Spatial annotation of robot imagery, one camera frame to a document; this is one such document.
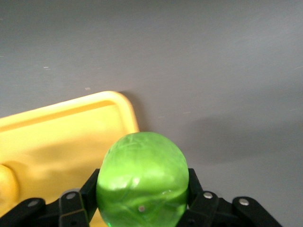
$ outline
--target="yellow object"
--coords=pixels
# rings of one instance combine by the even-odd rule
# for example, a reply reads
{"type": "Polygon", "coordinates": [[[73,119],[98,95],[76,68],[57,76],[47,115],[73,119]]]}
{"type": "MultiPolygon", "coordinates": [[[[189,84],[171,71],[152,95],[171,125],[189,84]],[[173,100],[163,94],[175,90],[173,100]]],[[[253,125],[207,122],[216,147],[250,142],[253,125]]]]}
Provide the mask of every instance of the yellow object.
{"type": "MultiPolygon", "coordinates": [[[[0,119],[0,216],[31,197],[80,188],[107,150],[138,132],[130,102],[105,91],[0,119]]],[[[106,226],[98,212],[91,226],[106,226]]]]}

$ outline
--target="yellow tray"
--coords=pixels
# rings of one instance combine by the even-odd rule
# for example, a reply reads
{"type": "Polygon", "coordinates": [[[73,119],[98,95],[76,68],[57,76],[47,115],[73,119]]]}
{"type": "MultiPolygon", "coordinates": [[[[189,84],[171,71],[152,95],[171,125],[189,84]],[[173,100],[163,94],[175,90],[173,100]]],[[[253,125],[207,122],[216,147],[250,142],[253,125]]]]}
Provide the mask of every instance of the yellow tray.
{"type": "MultiPolygon", "coordinates": [[[[109,147],[137,132],[130,102],[105,91],[0,119],[0,216],[20,201],[50,203],[80,188],[109,147]]],[[[106,226],[96,212],[91,226],[106,226]]]]}

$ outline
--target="gray surface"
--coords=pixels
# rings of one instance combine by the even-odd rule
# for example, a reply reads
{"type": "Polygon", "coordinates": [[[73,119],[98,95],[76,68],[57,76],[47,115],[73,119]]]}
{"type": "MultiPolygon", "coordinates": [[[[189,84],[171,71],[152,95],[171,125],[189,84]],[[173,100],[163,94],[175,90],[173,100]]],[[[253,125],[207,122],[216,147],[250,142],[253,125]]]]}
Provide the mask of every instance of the gray surface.
{"type": "Polygon", "coordinates": [[[0,116],[123,92],[204,189],[302,226],[302,12],[302,1],[1,2],[0,116]]]}

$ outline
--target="black plastic part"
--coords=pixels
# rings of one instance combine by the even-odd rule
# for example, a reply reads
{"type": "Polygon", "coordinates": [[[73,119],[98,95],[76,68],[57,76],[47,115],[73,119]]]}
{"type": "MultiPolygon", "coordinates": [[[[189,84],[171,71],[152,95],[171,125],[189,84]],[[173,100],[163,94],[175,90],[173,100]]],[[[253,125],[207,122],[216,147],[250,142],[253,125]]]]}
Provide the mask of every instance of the black plastic part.
{"type": "Polygon", "coordinates": [[[28,218],[25,222],[26,227],[57,227],[59,219],[59,199],[47,204],[44,209],[41,209],[32,218],[28,218]]]}
{"type": "Polygon", "coordinates": [[[234,213],[249,227],[282,227],[256,200],[250,197],[233,199],[234,213]],[[240,199],[248,201],[248,205],[240,204],[240,199]]]}
{"type": "Polygon", "coordinates": [[[219,204],[219,198],[214,194],[206,198],[202,193],[196,196],[189,210],[186,210],[177,227],[211,227],[219,204]]]}
{"type": "Polygon", "coordinates": [[[188,169],[189,183],[188,183],[188,205],[191,206],[196,196],[203,192],[199,179],[194,169],[188,169]]]}
{"type": "Polygon", "coordinates": [[[26,221],[43,208],[45,208],[45,201],[41,198],[24,200],[0,218],[0,226],[26,226],[26,221]]]}
{"type": "Polygon", "coordinates": [[[212,227],[245,227],[243,221],[233,213],[233,206],[223,198],[219,198],[219,205],[214,216],[212,227]]]}
{"type": "Polygon", "coordinates": [[[89,221],[91,221],[97,209],[96,187],[99,171],[100,169],[96,169],[80,189],[89,221]]]}
{"type": "Polygon", "coordinates": [[[59,198],[59,227],[89,227],[80,192],[67,192],[59,198]]]}

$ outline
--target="screw head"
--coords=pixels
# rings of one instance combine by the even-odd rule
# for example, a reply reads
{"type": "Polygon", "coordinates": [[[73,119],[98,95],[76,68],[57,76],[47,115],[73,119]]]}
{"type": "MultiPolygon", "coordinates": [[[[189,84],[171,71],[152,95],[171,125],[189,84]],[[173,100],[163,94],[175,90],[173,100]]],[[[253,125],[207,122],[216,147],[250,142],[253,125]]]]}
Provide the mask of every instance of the screw head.
{"type": "Polygon", "coordinates": [[[250,204],[250,202],[248,202],[248,200],[246,199],[239,199],[239,203],[243,206],[248,206],[250,204]]]}
{"type": "Polygon", "coordinates": [[[211,194],[210,192],[205,192],[205,193],[203,194],[203,196],[204,196],[205,198],[207,198],[207,199],[211,199],[211,198],[213,197],[213,194],[211,194]]]}
{"type": "Polygon", "coordinates": [[[37,205],[38,203],[39,203],[39,200],[33,200],[27,206],[28,207],[33,207],[33,206],[37,205]]]}
{"type": "Polygon", "coordinates": [[[145,211],[145,206],[140,206],[140,207],[138,207],[138,210],[140,211],[140,212],[144,212],[145,211]]]}
{"type": "Polygon", "coordinates": [[[69,193],[69,194],[66,196],[66,199],[71,200],[71,199],[74,198],[75,196],[76,196],[76,193],[72,192],[72,193],[69,193]]]}

